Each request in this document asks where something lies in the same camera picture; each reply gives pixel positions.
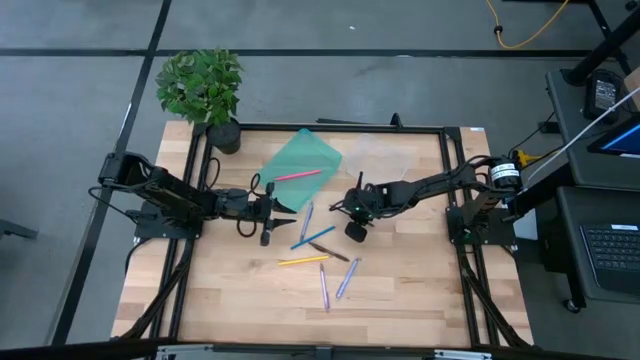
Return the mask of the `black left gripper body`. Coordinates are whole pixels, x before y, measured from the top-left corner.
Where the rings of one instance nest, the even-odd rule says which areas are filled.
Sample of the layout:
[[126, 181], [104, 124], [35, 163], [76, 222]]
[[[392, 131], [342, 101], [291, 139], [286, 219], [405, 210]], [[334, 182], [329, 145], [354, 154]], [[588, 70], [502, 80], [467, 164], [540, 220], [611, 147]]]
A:
[[218, 200], [214, 214], [217, 217], [234, 220], [237, 232], [244, 238], [252, 237], [257, 231], [257, 225], [262, 224], [260, 245], [268, 246], [272, 229], [272, 200], [275, 185], [267, 184], [265, 193], [250, 200], [250, 193], [246, 190], [232, 188], [217, 192]]

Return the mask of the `grey-blue pen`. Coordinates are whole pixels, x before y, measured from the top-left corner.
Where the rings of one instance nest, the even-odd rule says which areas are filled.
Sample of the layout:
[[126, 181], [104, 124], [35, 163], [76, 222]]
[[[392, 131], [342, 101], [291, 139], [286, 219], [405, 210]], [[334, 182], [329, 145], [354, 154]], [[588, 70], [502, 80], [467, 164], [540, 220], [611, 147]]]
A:
[[307, 212], [304, 218], [304, 222], [301, 228], [301, 233], [300, 233], [300, 238], [299, 238], [299, 242], [302, 242], [305, 239], [306, 233], [307, 233], [307, 229], [309, 227], [309, 223], [313, 214], [313, 210], [314, 210], [314, 203], [313, 201], [311, 201], [309, 203], [309, 206], [307, 208]]

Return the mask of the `pink pencil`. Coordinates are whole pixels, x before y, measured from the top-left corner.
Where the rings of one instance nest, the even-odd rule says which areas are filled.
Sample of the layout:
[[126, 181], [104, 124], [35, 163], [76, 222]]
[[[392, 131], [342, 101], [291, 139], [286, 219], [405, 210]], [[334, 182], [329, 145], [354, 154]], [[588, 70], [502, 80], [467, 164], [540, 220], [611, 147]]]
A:
[[298, 179], [298, 178], [303, 178], [303, 177], [308, 177], [308, 176], [313, 176], [313, 175], [317, 175], [322, 173], [322, 170], [320, 169], [316, 169], [316, 170], [310, 170], [310, 171], [305, 171], [305, 172], [298, 172], [298, 173], [293, 173], [293, 174], [288, 174], [288, 175], [280, 175], [274, 178], [274, 181], [287, 181], [287, 180], [293, 180], [293, 179]]

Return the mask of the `blue pencil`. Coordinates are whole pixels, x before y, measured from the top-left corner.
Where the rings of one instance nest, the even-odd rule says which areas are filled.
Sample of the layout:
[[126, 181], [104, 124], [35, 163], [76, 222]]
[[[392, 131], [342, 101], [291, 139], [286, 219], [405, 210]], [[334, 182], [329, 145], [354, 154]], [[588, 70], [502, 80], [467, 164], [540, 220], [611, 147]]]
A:
[[290, 247], [290, 250], [295, 250], [295, 249], [297, 249], [297, 248], [299, 248], [299, 247], [301, 247], [303, 245], [309, 244], [312, 241], [316, 240], [317, 238], [320, 238], [320, 237], [324, 236], [325, 234], [330, 233], [331, 231], [333, 231], [335, 229], [336, 229], [336, 226], [330, 226], [330, 227], [328, 227], [328, 228], [326, 228], [326, 229], [324, 229], [324, 230], [322, 230], [322, 231], [310, 236], [309, 238], [306, 238], [306, 239], [304, 239], [304, 240], [292, 245]]

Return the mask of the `yellow pencil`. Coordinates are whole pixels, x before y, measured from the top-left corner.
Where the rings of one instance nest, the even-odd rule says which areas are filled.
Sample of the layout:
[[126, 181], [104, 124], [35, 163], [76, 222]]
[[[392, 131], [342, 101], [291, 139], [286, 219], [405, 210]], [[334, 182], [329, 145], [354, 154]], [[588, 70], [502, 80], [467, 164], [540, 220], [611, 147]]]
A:
[[305, 264], [305, 263], [311, 263], [311, 262], [319, 262], [319, 261], [328, 260], [330, 258], [331, 256], [329, 255], [322, 255], [322, 256], [305, 257], [305, 258], [299, 258], [299, 259], [293, 259], [293, 260], [285, 260], [285, 261], [279, 261], [278, 266], [289, 266], [289, 265]]

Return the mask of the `green translucent plastic bin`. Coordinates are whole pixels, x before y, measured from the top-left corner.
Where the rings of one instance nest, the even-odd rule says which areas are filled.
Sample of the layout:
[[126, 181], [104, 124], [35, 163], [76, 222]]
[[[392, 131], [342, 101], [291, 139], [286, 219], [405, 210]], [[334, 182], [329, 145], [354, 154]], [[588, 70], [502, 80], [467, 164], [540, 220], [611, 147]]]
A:
[[[308, 129], [299, 130], [259, 171], [260, 184], [275, 185], [273, 196], [296, 212], [320, 191], [336, 173], [342, 161], [339, 151]], [[287, 181], [274, 181], [280, 175], [310, 170], [322, 173]]]

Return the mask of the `dark brown pen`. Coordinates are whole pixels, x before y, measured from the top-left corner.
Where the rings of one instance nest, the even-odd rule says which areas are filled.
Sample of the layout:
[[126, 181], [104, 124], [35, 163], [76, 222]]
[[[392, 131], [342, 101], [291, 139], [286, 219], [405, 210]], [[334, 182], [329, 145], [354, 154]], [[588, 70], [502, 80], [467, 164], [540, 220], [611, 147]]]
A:
[[334, 252], [334, 251], [332, 251], [332, 250], [329, 250], [328, 248], [326, 248], [326, 247], [324, 247], [324, 246], [318, 245], [318, 244], [313, 243], [313, 242], [312, 242], [312, 243], [310, 243], [310, 245], [311, 245], [314, 249], [316, 249], [316, 250], [318, 250], [318, 251], [320, 251], [320, 252], [322, 252], [322, 253], [325, 253], [325, 254], [327, 254], [327, 255], [330, 255], [330, 256], [332, 256], [332, 257], [335, 257], [335, 258], [337, 258], [337, 259], [339, 259], [339, 260], [341, 260], [341, 261], [344, 261], [344, 262], [350, 262], [350, 261], [351, 261], [349, 258], [347, 258], [347, 257], [345, 257], [345, 256], [343, 256], [343, 255], [341, 255], [341, 254], [339, 254], [339, 253], [336, 253], [336, 252]]

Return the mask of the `purple translucent pen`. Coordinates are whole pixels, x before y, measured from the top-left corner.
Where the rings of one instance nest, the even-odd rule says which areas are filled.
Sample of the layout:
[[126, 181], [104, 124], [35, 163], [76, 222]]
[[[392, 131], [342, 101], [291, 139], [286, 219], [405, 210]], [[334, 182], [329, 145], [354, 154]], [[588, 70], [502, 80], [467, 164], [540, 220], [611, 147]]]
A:
[[327, 281], [326, 281], [325, 268], [324, 268], [324, 265], [322, 263], [319, 265], [319, 270], [320, 270], [320, 279], [321, 279], [321, 287], [322, 287], [322, 296], [323, 296], [324, 309], [325, 309], [326, 313], [329, 313], [330, 312], [330, 299], [329, 299], [329, 293], [328, 293], [328, 287], [327, 287]]

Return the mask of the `pale lavender translucent pen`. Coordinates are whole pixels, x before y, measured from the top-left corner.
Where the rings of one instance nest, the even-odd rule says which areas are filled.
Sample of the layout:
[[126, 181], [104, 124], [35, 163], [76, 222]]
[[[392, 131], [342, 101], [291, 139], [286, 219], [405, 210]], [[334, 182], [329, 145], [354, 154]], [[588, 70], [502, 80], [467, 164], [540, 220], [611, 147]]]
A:
[[343, 295], [344, 295], [344, 293], [346, 291], [346, 288], [347, 288], [349, 282], [351, 281], [351, 279], [352, 279], [352, 277], [353, 277], [353, 275], [354, 275], [354, 273], [355, 273], [355, 271], [356, 271], [356, 269], [357, 269], [357, 267], [358, 267], [360, 262], [361, 262], [361, 258], [357, 257], [356, 259], [353, 260], [353, 262], [349, 266], [349, 269], [348, 269], [347, 273], [345, 274], [345, 277], [344, 277], [343, 281], [341, 282], [341, 284], [338, 287], [338, 290], [336, 292], [336, 295], [335, 295], [335, 300], [336, 301], [340, 300], [343, 297]]

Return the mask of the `black and silver rig bar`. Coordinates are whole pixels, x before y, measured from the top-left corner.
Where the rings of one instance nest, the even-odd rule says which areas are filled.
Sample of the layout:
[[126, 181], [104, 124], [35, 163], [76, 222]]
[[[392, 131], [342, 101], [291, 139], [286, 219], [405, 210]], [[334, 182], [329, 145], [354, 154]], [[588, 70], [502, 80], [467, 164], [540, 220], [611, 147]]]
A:
[[171, 338], [116, 339], [65, 345], [0, 350], [0, 360], [133, 360], [171, 356], [187, 352], [265, 353], [306, 355], [333, 360], [338, 355], [420, 357], [426, 360], [622, 360], [621, 358], [546, 351], [539, 348], [478, 345], [468, 349], [410, 348], [389, 346], [261, 345], [178, 342]]

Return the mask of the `black laptop keyboard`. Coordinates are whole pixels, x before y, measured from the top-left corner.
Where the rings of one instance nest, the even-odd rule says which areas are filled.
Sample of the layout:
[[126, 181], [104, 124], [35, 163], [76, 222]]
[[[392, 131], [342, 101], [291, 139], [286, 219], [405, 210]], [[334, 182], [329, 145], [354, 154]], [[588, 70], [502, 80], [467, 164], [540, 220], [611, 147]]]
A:
[[597, 285], [609, 291], [640, 296], [640, 226], [580, 226]]

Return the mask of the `black power adapter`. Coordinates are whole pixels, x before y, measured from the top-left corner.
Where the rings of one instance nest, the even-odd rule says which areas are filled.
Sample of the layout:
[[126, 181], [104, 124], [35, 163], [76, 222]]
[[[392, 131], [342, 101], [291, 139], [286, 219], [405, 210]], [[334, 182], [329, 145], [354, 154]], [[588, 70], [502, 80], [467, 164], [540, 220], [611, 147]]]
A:
[[586, 81], [583, 115], [596, 120], [621, 99], [621, 77], [609, 70], [595, 70]]

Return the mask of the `black stand leg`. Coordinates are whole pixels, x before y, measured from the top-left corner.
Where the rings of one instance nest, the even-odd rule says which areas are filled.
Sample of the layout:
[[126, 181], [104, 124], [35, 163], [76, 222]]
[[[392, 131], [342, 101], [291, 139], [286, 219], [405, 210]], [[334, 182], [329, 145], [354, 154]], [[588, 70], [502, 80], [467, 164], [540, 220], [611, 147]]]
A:
[[626, 55], [620, 49], [625, 42], [640, 30], [640, 2], [637, 0], [629, 0], [629, 2], [635, 3], [635, 6], [631, 7], [630, 14], [618, 27], [611, 30], [596, 0], [587, 0], [587, 4], [597, 24], [601, 28], [604, 40], [589, 52], [573, 69], [561, 71], [564, 80], [568, 84], [574, 86], [582, 85], [588, 76], [609, 57], [613, 57], [618, 62], [625, 75], [629, 75], [632, 72]]

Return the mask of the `black aluminium table frame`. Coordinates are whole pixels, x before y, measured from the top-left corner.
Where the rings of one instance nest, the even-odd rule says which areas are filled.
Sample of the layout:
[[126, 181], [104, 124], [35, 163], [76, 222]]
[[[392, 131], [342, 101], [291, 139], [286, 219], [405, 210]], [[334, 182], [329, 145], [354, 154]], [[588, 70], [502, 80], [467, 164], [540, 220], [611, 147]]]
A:
[[[217, 187], [247, 188], [250, 177], [295, 135], [297, 127], [309, 129], [343, 155], [355, 150], [364, 133], [385, 145], [397, 146], [406, 151], [402, 155], [415, 156], [409, 160], [407, 180], [444, 170], [442, 135], [451, 165], [457, 165], [456, 152], [466, 158], [488, 154], [482, 128], [325, 125], [328, 130], [323, 130], [317, 124], [254, 125], [255, 129], [243, 129], [238, 153], [220, 154], [222, 172]], [[440, 195], [397, 217], [376, 221], [365, 242], [356, 243], [344, 234], [348, 217], [328, 211], [329, 205], [341, 200], [355, 183], [341, 164], [313, 195], [308, 231], [313, 235], [336, 226], [316, 241], [349, 260], [362, 260], [340, 300], [334, 301], [334, 294], [349, 262], [332, 258], [278, 265], [280, 261], [322, 255], [309, 245], [290, 250], [299, 238], [306, 209], [294, 215], [298, 222], [274, 230], [267, 247], [259, 245], [260, 229], [254, 237], [243, 238], [235, 221], [214, 220], [204, 224], [195, 240], [177, 339], [336, 347], [471, 345], [456, 251], [448, 238], [444, 214], [450, 203], [463, 201], [462, 193], [458, 192], [455, 200]], [[532, 343], [514, 259], [500, 247], [482, 248], [493, 301], [518, 335]], [[151, 240], [132, 255], [110, 335], [124, 335], [150, 305], [158, 292], [168, 250], [169, 240]], [[323, 306], [321, 264], [332, 299], [329, 312]]]

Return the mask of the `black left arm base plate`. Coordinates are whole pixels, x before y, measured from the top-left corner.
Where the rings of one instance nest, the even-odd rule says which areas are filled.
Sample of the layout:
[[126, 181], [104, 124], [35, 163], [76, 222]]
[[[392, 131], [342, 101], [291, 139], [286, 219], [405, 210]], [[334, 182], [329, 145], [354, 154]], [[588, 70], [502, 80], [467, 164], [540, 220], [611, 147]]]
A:
[[159, 207], [147, 201], [139, 211], [130, 211], [130, 215], [137, 221], [135, 236], [139, 238], [197, 238], [203, 228], [201, 219], [179, 222], [163, 215]]

